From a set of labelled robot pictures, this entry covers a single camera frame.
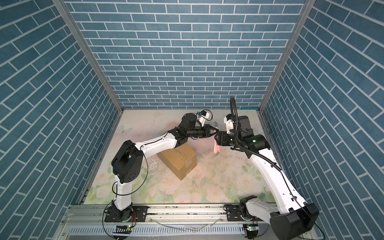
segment flower pattern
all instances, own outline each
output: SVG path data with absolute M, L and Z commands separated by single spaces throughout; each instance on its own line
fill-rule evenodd
M 158 111 L 156 116 L 153 117 L 140 117 L 140 110 L 135 111 L 138 111 L 139 115 L 136 119 L 143 120 L 135 123 L 131 116 L 128 114 L 125 116 L 124 112 L 84 204 L 107 204 L 114 199 L 115 195 L 112 192 L 112 184 L 115 182 L 115 179 L 111 160 L 122 142 L 126 140 L 139 142 L 154 138 L 167 131 L 167 128 L 177 126 L 179 123 L 178 116 L 187 113 L 184 112 L 169 117 L 169 114 L 162 110 Z M 239 114 L 247 115 L 250 119 L 257 118 L 256 111 L 244 112 L 239 111 Z M 161 118 L 161 120 L 153 121 L 153 118 Z M 143 129 L 140 127 L 143 124 L 149 127 Z M 254 128 L 254 132 L 263 134 L 259 121 L 256 124 L 251 122 L 251 125 Z M 249 195 L 257 195 L 258 198 L 266 202 L 275 201 L 260 171 L 244 153 L 232 151 L 229 147 L 221 147 L 220 154 L 215 157 L 213 155 L 213 138 L 188 141 L 187 144 L 197 153 L 197 166 L 180 181 L 157 155 L 148 157 L 148 177 L 144 185 L 132 194 L 132 201 L 134 203 L 239 202 L 240 199 Z M 146 172 L 147 165 L 143 161 L 140 175 L 134 180 L 132 190 L 136 190 L 141 185 Z

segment table surface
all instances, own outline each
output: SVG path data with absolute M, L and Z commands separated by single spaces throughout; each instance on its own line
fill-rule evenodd
M 126 140 L 141 142 L 164 134 L 179 125 L 185 113 L 199 110 L 125 110 L 108 146 L 84 204 L 107 204 L 115 197 L 112 184 L 115 182 L 111 161 L 121 144 Z M 225 130 L 223 118 L 229 110 L 211 110 L 214 117 L 205 123 Z M 250 119 L 254 134 L 264 134 L 255 110 L 239 110 L 240 116 Z M 134 194 L 135 204 L 172 203 L 221 203 L 239 202 L 249 195 L 256 195 L 263 201 L 274 202 L 265 180 L 245 153 L 220 147 L 220 154 L 214 156 L 214 138 L 193 140 L 186 143 L 197 153 L 197 166 L 180 181 L 157 157 L 147 158 L 149 174 L 144 185 Z M 147 172 L 145 161 L 141 172 L 133 182 L 136 190 Z

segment black motor housing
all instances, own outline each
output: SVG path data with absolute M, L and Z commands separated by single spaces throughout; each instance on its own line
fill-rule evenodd
M 179 129 L 187 131 L 193 129 L 196 125 L 197 116 L 193 113 L 187 113 L 181 118 L 181 123 L 179 125 Z
M 270 225 L 276 237 L 280 240 L 289 240 L 312 229 L 319 215 L 319 209 L 312 203 L 287 214 L 273 212 L 270 215 Z
M 131 141 L 125 141 L 112 160 L 113 174 L 117 175 L 120 183 L 132 182 L 140 173 L 143 152 Z
M 252 135 L 252 136 L 243 138 L 242 140 L 247 143 L 247 146 L 249 149 L 255 152 L 259 152 L 262 149 L 271 148 L 271 146 L 269 145 L 265 137 L 261 134 L 258 134 L 255 136 Z

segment blue brick wall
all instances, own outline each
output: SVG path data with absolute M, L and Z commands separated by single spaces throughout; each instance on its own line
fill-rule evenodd
M 317 0 L 264 111 L 333 239 L 384 239 L 383 13 L 382 1 Z
M 118 113 L 51 0 L 0 6 L 0 239 L 52 238 Z
M 304 0 L 66 3 L 124 108 L 256 108 Z

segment cardboard box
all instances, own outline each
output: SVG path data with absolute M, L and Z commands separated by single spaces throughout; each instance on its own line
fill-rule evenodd
M 196 152 L 187 144 L 159 152 L 157 156 L 180 179 L 196 167 Z

